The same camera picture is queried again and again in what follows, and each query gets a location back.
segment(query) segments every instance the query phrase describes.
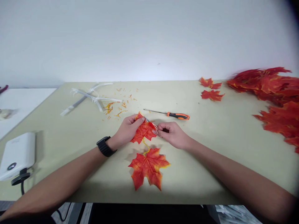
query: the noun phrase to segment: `table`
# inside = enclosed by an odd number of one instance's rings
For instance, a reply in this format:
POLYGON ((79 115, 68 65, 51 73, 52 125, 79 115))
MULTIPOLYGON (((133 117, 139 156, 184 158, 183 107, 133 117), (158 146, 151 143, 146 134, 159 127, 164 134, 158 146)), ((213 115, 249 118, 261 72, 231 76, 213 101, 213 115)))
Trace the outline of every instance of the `table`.
POLYGON ((13 110, 0 122, 0 140, 27 117, 56 89, 8 89, 0 95, 0 109, 13 110))
MULTIPOLYGON (((60 113, 81 95, 72 96, 71 88, 88 90, 95 83, 65 83, 47 98, 0 142, 0 156, 7 141, 26 132, 36 132, 36 163, 33 175, 25 181, 25 191, 47 175, 95 147, 104 136, 113 135, 124 117, 138 111, 155 124, 176 121, 192 138, 274 181, 292 194, 296 192, 299 156, 283 136, 262 128, 252 114, 267 110, 267 102, 254 95, 237 93, 225 83, 221 102, 201 99, 203 87, 198 81, 115 82, 100 88, 99 96, 126 101, 126 112, 118 114, 121 103, 113 104, 110 114, 100 112, 86 99, 67 116, 60 113), (180 112, 190 115, 189 121, 177 120, 156 111, 180 112)), ((96 171, 69 199, 72 202, 99 203, 174 203, 174 204, 239 204, 239 201, 199 161, 185 151, 176 149, 163 139, 145 140, 150 147, 161 148, 171 166, 161 169, 162 191, 145 179, 135 191, 128 167, 136 153, 147 147, 141 143, 127 144, 96 171)), ((17 200, 20 186, 0 182, 0 200, 17 200)))

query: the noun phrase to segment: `watch strap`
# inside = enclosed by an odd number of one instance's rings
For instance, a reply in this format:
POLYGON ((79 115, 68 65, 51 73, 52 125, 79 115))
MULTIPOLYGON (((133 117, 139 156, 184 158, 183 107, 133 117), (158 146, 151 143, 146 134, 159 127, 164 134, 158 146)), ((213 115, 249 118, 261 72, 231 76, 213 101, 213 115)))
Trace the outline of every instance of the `watch strap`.
POLYGON ((101 153, 106 156, 106 157, 110 157, 112 156, 117 150, 113 151, 107 144, 106 141, 110 139, 109 137, 104 137, 102 138, 100 141, 97 142, 97 146, 99 148, 99 150, 101 151, 101 153))

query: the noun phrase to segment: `screwdriver shaft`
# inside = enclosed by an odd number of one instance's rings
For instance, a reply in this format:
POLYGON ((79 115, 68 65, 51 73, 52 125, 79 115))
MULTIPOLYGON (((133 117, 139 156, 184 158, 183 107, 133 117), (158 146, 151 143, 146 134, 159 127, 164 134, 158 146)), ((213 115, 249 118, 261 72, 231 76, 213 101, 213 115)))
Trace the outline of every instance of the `screwdriver shaft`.
POLYGON ((167 113, 163 113, 163 112, 159 112, 159 111, 154 111, 154 110, 148 110, 148 111, 152 111, 152 112, 156 112, 156 113, 160 113, 160 114, 167 114, 167 113))

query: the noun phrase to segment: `orange screwdriver handle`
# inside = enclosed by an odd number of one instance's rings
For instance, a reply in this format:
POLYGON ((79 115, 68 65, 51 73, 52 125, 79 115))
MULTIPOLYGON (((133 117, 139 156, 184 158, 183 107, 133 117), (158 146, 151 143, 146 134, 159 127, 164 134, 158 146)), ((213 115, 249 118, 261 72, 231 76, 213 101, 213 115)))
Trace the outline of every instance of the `orange screwdriver handle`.
POLYGON ((175 117, 175 118, 180 119, 180 120, 189 120, 190 119, 190 116, 186 115, 186 114, 175 114, 175 113, 168 112, 167 116, 168 117, 175 117))

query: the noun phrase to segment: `hand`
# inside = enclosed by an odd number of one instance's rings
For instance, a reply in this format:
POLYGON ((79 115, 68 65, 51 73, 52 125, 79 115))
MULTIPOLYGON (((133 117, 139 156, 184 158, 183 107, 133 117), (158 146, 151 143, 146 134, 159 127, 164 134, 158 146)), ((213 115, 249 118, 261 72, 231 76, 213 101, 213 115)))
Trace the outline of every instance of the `hand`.
POLYGON ((189 137, 176 122, 163 122, 158 125, 158 128, 159 135, 173 147, 178 149, 187 150, 195 142, 195 140, 189 137), (169 133, 162 131, 163 128, 168 129, 169 133))
POLYGON ((118 131, 106 143, 112 150, 117 150, 132 140, 137 128, 144 122, 144 118, 135 121, 137 114, 126 117, 120 125, 118 131))

